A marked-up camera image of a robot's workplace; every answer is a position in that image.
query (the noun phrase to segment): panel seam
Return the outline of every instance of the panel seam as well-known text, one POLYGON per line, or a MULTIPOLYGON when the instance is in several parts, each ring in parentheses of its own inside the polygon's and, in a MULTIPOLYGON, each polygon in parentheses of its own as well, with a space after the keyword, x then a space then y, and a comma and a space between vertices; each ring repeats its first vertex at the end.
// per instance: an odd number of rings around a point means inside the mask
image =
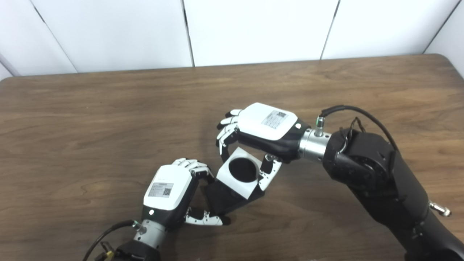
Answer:
POLYGON ((328 42, 328 40, 329 40, 330 31, 332 30, 332 26, 334 25, 335 16, 337 16, 338 7, 340 6, 340 2, 341 2, 341 1, 342 1, 342 0, 338 0, 337 7, 335 7, 334 16, 333 16, 333 18, 332 18, 332 22, 330 23, 329 31, 327 32, 327 37, 325 38, 324 47, 322 48, 321 57, 319 58, 319 60, 322 60, 322 57, 323 57, 323 55, 324 55, 325 47, 326 47, 327 42, 328 42))

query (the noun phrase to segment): white wall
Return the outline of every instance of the white wall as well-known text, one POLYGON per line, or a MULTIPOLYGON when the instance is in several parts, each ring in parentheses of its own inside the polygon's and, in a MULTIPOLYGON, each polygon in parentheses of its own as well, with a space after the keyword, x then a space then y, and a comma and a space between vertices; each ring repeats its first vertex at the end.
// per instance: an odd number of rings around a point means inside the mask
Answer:
POLYGON ((323 59, 422 53, 459 0, 341 0, 323 59))
POLYGON ((319 59, 338 0, 184 0, 195 66, 319 59))
POLYGON ((15 76, 76 72, 29 0, 0 0, 0 59, 15 76))
POLYGON ((0 64, 0 81, 11 76, 11 73, 0 64))
MULTIPOLYGON (((415 54, 459 2, 184 1, 189 35, 182 0, 0 0, 0 63, 15 76, 415 54)), ((427 50, 457 67, 462 16, 427 50)))
POLYGON ((460 3, 425 51, 447 57, 464 77, 464 3, 460 3))
POLYGON ((78 72, 192 66, 181 0, 32 0, 78 72))

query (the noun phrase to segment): silver knob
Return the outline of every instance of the silver knob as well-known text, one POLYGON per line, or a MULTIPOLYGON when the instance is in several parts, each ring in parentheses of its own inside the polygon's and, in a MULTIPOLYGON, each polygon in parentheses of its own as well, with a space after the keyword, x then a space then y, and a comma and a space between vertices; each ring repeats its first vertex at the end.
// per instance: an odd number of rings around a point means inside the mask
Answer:
POLYGON ((429 207, 440 214, 440 216, 451 216, 451 210, 447 207, 442 207, 435 202, 429 201, 429 207))

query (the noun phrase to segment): silver metal connector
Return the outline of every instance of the silver metal connector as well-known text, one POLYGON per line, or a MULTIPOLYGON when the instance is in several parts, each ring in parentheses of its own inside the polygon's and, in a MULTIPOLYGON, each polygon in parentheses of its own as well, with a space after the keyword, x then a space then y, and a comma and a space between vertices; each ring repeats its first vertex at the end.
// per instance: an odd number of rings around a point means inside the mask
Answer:
POLYGON ((331 134, 325 132, 316 136, 316 130, 307 129, 300 139, 298 150, 300 156, 313 161, 322 161, 330 136, 331 134))
POLYGON ((432 201, 429 201, 429 207, 440 214, 440 216, 451 216, 451 210, 447 207, 442 207, 432 201))
POLYGON ((139 222, 137 221, 134 221, 134 224, 132 224, 132 227, 140 234, 140 235, 143 235, 147 232, 147 228, 142 226, 142 224, 140 224, 139 222))
POLYGON ((314 132, 314 135, 316 137, 321 137, 324 135, 324 123, 325 123, 325 118, 318 116, 316 120, 316 131, 314 132))
POLYGON ((134 240, 158 249, 166 237, 166 228, 159 223, 150 220, 144 220, 141 224, 141 228, 144 229, 145 232, 140 233, 140 231, 138 231, 134 236, 134 240))

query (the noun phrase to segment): wood grain surface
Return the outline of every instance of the wood grain surface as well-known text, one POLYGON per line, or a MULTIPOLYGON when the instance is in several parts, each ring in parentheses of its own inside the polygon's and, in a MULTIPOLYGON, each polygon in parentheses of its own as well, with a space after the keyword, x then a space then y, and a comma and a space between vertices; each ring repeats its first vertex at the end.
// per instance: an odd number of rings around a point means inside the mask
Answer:
MULTIPOLYGON (((0 259, 81 260, 109 226, 140 218, 161 165, 189 157, 217 171, 216 124, 254 102, 310 124, 336 104, 371 112, 430 199, 453 211, 440 220, 464 240, 464 81, 444 57, 417 55, 5 79, 0 259)), ((326 131, 355 115, 331 115, 326 131)), ((193 205, 205 205, 200 190, 193 205)), ((284 165, 264 198, 229 216, 228 227, 185 225, 169 235, 163 261, 398 261, 404 254, 344 185, 310 161, 284 165)), ((116 247, 133 235, 119 230, 108 240, 116 247)))

